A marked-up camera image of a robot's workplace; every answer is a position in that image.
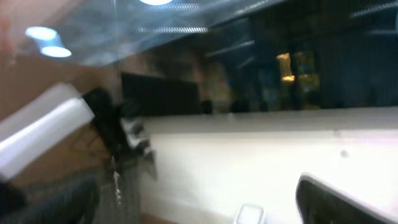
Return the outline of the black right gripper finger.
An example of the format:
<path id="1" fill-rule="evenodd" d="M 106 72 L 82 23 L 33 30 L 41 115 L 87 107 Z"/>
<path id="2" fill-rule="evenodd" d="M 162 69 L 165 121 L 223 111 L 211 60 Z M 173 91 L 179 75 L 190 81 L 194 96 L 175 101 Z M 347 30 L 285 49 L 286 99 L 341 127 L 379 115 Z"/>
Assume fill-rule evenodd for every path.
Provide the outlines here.
<path id="1" fill-rule="evenodd" d="M 302 174 L 295 200 L 303 224 L 397 224 L 308 174 Z"/>

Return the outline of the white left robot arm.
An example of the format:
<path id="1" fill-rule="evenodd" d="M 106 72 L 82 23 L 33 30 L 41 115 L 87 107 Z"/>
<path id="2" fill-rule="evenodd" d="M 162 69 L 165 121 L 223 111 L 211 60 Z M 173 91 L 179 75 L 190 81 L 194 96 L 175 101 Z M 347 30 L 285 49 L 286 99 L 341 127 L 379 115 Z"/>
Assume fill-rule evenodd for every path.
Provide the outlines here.
<path id="1" fill-rule="evenodd" d="M 89 176 L 48 199 L 28 204 L 25 195 L 9 181 L 42 154 L 86 124 L 93 124 L 111 156 L 114 194 L 121 202 L 119 176 L 129 158 L 140 157 L 156 179 L 155 152 L 144 131 L 142 105 L 126 98 L 114 105 L 104 88 L 80 95 L 74 87 L 59 84 L 1 123 L 1 130 L 19 125 L 30 113 L 40 117 L 1 140 L 1 223 L 93 223 L 100 202 L 100 187 Z"/>

